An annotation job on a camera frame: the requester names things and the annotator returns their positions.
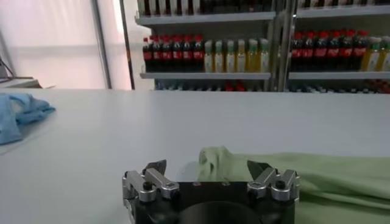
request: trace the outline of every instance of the light blue cloth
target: light blue cloth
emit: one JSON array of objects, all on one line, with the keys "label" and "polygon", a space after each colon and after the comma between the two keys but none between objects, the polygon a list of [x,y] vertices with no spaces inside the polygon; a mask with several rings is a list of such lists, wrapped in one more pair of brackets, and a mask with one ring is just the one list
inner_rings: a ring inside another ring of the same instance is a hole
[{"label": "light blue cloth", "polygon": [[[15,112],[12,102],[21,110]],[[38,100],[26,93],[0,94],[0,145],[23,139],[20,128],[45,119],[55,111],[44,100]]]}]

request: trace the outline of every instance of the store shelf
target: store shelf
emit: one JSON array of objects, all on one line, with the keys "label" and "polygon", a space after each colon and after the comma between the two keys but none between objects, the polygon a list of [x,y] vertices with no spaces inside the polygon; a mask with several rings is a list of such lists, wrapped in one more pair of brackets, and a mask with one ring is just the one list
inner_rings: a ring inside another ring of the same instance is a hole
[{"label": "store shelf", "polygon": [[275,12],[252,12],[252,13],[228,13],[213,15],[192,16],[155,16],[136,18],[135,22],[141,26],[155,26],[165,24],[194,24],[194,23],[223,23],[235,21],[261,21],[270,20]]},{"label": "store shelf", "polygon": [[390,15],[390,5],[345,7],[335,9],[302,9],[297,18],[324,18],[338,16]]},{"label": "store shelf", "polygon": [[289,79],[390,79],[390,72],[290,72]]},{"label": "store shelf", "polygon": [[142,79],[249,79],[267,80],[270,73],[205,73],[205,72],[151,72],[141,73]]}]

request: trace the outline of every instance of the light green cloth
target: light green cloth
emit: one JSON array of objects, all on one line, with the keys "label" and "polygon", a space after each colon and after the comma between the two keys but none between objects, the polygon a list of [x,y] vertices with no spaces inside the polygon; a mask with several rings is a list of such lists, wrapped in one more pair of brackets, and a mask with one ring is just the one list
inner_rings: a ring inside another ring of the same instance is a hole
[{"label": "light green cloth", "polygon": [[225,147],[210,147],[199,155],[199,181],[253,180],[248,160],[301,176],[298,224],[390,224],[388,157],[234,155]]}]

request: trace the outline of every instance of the table surface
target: table surface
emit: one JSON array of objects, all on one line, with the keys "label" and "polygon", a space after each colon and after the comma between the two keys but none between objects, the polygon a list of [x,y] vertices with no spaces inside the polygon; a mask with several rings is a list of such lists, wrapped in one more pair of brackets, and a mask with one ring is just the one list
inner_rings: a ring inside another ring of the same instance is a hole
[{"label": "table surface", "polygon": [[0,147],[0,223],[128,224],[121,175],[167,159],[196,178],[201,148],[390,156],[390,97],[364,94],[28,91],[57,108]]}]

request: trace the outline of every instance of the towel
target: towel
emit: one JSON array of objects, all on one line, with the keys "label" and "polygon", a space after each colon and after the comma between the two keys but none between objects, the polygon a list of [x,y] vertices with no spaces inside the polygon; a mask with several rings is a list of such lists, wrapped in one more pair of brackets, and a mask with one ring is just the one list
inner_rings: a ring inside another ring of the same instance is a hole
[{"label": "towel", "polygon": [[390,223],[390,158],[234,155],[225,147],[210,147],[199,155],[199,181],[251,181],[248,161],[301,176],[295,223]]},{"label": "towel", "polygon": [[0,94],[0,145],[22,140],[20,128],[42,121],[53,111],[49,103],[30,94]]}]

